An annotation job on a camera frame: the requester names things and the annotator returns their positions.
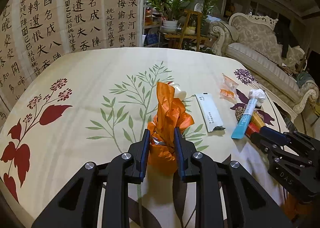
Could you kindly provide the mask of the ornate white sofa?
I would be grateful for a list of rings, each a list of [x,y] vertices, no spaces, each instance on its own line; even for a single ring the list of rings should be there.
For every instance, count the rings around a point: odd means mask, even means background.
[[[211,22],[208,32],[217,38],[212,51],[242,63],[280,104],[300,114],[307,103],[316,104],[319,88],[310,77],[305,80],[293,77],[305,52],[295,46],[288,48],[285,58],[281,56],[283,46],[274,32],[277,22],[268,16],[243,13],[233,14],[228,22]]]

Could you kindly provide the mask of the black garment on sofa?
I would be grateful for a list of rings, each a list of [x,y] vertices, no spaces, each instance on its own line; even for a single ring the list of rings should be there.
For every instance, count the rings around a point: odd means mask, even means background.
[[[274,27],[274,33],[277,38],[277,43],[283,45],[281,51],[281,57],[285,59],[287,57],[287,52],[289,50],[289,46],[291,48],[299,46],[299,43],[296,37],[290,30],[290,19],[279,14],[278,21]]]

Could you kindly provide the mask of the orange transparent snack wrapper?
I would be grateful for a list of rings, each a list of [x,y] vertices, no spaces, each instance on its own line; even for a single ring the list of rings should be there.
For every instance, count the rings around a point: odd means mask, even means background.
[[[230,77],[222,74],[223,82],[220,85],[220,98],[230,101],[232,103],[237,103],[237,93],[236,89],[239,86],[234,80]]]

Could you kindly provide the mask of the tall green plant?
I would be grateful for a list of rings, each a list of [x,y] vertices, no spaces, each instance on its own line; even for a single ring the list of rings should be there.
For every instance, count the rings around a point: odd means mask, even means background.
[[[218,4],[218,0],[203,0],[202,10],[201,10],[202,12],[201,34],[202,35],[208,34],[208,28],[210,24],[210,20],[207,21],[208,17],[214,16],[220,13],[217,4]]]

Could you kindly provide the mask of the calligraphy folding screen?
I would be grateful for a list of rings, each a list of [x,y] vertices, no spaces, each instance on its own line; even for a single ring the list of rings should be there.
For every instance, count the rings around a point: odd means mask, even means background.
[[[1,12],[1,122],[61,56],[141,46],[142,0],[9,0]]]

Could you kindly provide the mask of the white crumpled tissue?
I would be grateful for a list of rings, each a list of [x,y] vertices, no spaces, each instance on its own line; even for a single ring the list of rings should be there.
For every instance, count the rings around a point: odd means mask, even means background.
[[[249,91],[249,99],[256,99],[256,107],[260,108],[266,99],[265,92],[262,89],[252,89]]]

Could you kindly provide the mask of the orange plastic bag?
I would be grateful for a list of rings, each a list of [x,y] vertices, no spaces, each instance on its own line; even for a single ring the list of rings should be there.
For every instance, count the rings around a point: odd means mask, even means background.
[[[148,163],[162,175],[172,175],[177,170],[175,156],[174,130],[179,128],[183,133],[194,124],[190,114],[186,112],[182,101],[175,97],[173,86],[157,83],[157,114],[148,123],[150,131],[150,152]]]

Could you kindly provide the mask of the small white yogurt bottle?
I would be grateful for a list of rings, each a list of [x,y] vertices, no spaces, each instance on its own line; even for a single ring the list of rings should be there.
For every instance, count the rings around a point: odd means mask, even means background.
[[[183,101],[186,98],[187,93],[181,89],[179,84],[175,82],[168,82],[168,85],[172,86],[175,89],[175,98],[179,98],[181,101]]]

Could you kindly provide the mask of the red cylindrical can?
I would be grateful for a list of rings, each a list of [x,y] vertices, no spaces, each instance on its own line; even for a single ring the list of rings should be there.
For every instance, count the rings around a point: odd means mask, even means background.
[[[246,129],[245,135],[250,138],[253,133],[259,133],[259,131],[260,128],[258,128],[254,123],[250,122]]]

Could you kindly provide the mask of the wooden plant stand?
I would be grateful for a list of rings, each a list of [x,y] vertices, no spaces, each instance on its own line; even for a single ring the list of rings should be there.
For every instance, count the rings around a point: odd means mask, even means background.
[[[176,34],[164,33],[164,38],[169,41],[168,47],[173,49],[183,49],[184,42],[194,42],[196,51],[200,51],[200,44],[204,43],[208,38],[201,35],[201,17],[202,13],[185,9],[183,12],[185,17],[184,25],[180,32]],[[195,26],[189,26],[190,19],[195,18]]]

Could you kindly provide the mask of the potted plant white pot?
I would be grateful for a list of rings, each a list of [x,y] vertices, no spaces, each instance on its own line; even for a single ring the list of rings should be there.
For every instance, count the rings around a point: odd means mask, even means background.
[[[184,14],[184,9],[191,0],[145,0],[145,3],[155,8],[162,18],[162,32],[176,34],[178,20]]]

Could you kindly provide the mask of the metal storage shelf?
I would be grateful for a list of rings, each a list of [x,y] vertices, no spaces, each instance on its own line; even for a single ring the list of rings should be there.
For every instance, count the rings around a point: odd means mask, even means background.
[[[162,25],[161,15],[150,5],[144,4],[143,7],[143,46],[159,47]]]

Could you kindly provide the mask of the gold cylindrical can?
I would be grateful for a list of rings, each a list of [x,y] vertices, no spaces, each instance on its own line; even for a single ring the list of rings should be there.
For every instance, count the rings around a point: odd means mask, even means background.
[[[251,117],[251,122],[258,128],[261,129],[262,127],[265,126],[265,123],[263,119],[260,117],[260,115],[254,110],[252,117]]]

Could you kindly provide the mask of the white flat sachet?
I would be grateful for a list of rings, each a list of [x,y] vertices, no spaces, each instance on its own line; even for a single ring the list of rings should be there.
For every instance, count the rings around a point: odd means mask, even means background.
[[[207,131],[213,132],[216,130],[224,130],[225,127],[223,126],[223,121],[214,103],[212,95],[205,92],[198,93],[195,97],[200,106]]]

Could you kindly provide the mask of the blue toothpaste tube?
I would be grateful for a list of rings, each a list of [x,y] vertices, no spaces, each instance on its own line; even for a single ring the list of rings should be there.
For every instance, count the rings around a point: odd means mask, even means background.
[[[245,136],[245,132],[250,123],[257,101],[258,100],[256,98],[252,98],[249,100],[247,107],[245,108],[244,114],[240,118],[239,123],[237,124],[236,128],[234,129],[231,135],[232,139],[242,139]]]

